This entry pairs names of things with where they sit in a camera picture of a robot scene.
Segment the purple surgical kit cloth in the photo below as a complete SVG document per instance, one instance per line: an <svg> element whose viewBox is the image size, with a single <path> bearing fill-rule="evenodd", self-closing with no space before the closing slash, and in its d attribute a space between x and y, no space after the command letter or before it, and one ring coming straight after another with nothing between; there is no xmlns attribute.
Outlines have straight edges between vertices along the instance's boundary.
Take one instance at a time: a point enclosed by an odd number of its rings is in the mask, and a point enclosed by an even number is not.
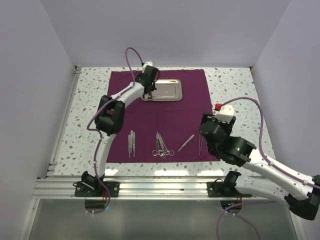
<svg viewBox="0 0 320 240"><path fill-rule="evenodd" d="M160 79L178 79L182 84L180 101L143 101L141 98L125 108L124 123L110 148L109 163L180 163L210 162L217 158L208 153L204 143L199 156L199 127L204 112L212 112L210 92L204 70L162 70ZM128 135L135 132L135 156L129 157ZM174 151L164 159L153 156L156 133L166 147ZM182 144L194 138L181 150Z"/></svg>

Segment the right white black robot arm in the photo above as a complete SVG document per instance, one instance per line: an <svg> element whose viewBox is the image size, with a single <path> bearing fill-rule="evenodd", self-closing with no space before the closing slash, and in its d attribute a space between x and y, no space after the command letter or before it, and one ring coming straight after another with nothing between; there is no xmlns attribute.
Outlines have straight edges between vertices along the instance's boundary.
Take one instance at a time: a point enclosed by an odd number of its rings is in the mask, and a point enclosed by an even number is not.
<svg viewBox="0 0 320 240"><path fill-rule="evenodd" d="M307 176L274 159L266 161L253 143L231 135L235 121L236 117L223 123L214 114L205 112L202 115L199 133L207 144L208 153L262 178L255 179L231 170L222 182L209 183L208 188L225 197L252 195L273 200L305 220L315 220L320 207L319 175Z"/></svg>

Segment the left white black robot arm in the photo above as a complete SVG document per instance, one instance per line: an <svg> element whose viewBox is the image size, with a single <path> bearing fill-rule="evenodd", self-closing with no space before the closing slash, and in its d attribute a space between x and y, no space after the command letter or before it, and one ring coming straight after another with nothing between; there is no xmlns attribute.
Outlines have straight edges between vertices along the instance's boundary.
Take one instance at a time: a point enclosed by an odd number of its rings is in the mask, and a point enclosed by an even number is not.
<svg viewBox="0 0 320 240"><path fill-rule="evenodd" d="M93 169L85 171L81 176L81 182L92 196L101 195L107 188L103 184L106 161L112 142L124 125L126 107L156 90L155 83L159 74L159 69L151 61L146 62L142 72L134 76L127 87L114 95L101 97L98 110L87 125L88 131L99 133L93 154Z"/></svg>

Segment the steel forceps with rings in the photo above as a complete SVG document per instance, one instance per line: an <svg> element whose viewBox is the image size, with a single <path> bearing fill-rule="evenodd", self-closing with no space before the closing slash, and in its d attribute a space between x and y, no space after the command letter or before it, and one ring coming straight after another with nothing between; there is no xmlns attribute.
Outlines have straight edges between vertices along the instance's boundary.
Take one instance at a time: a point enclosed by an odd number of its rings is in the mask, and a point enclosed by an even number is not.
<svg viewBox="0 0 320 240"><path fill-rule="evenodd" d="M164 159L166 157L166 150L165 150L165 147L164 147L164 143L163 143L162 138L161 138L159 133L157 133L157 137L158 137L158 142L159 142L159 145L160 145L160 150L158 151L158 155L162 159Z"/></svg>

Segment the stainless steel instrument tray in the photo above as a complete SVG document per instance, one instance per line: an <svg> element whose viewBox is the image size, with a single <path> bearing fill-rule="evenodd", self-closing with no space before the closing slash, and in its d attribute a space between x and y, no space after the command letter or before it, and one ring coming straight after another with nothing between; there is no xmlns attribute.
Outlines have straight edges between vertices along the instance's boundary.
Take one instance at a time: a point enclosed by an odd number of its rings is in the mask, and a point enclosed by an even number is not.
<svg viewBox="0 0 320 240"><path fill-rule="evenodd" d="M177 102L183 98L182 83L179 79L160 79L152 91L153 100L146 100L146 94L141 97L145 102Z"/></svg>

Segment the steel surgical scissors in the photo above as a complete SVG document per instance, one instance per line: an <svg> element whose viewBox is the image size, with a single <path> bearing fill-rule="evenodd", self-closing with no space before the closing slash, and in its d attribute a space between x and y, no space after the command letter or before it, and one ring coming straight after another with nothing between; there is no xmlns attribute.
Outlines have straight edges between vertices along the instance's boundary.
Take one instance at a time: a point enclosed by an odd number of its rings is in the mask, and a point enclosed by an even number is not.
<svg viewBox="0 0 320 240"><path fill-rule="evenodd" d="M160 140L159 140L159 133L158 132L156 132L156 147L152 151L152 155L153 156L161 156L162 155L162 152L160 150Z"/></svg>

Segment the steel tweezers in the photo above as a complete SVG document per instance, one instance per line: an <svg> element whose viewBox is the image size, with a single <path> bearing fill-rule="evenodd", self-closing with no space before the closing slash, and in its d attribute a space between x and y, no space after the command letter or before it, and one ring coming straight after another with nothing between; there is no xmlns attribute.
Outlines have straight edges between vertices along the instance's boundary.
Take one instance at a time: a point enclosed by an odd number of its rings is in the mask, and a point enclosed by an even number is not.
<svg viewBox="0 0 320 240"><path fill-rule="evenodd" d="M192 134L183 144L182 146L178 149L177 152L180 152L193 138L194 138L194 134Z"/></svg>
<svg viewBox="0 0 320 240"><path fill-rule="evenodd" d="M128 135L128 156L131 157L131 153L133 152L133 143L132 143L132 135Z"/></svg>
<svg viewBox="0 0 320 240"><path fill-rule="evenodd" d="M132 130L130 132L131 135L131 150L132 150L132 155L135 156L136 152L136 133Z"/></svg>

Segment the thin steel probe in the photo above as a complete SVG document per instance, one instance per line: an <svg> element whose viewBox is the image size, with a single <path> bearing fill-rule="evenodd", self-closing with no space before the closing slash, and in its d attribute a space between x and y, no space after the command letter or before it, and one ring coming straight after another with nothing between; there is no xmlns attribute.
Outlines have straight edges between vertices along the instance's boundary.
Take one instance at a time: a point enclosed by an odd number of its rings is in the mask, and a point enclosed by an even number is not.
<svg viewBox="0 0 320 240"><path fill-rule="evenodd" d="M199 150L198 150L198 155L201 155L201 151L202 151L202 145L203 145L203 136L199 135Z"/></svg>

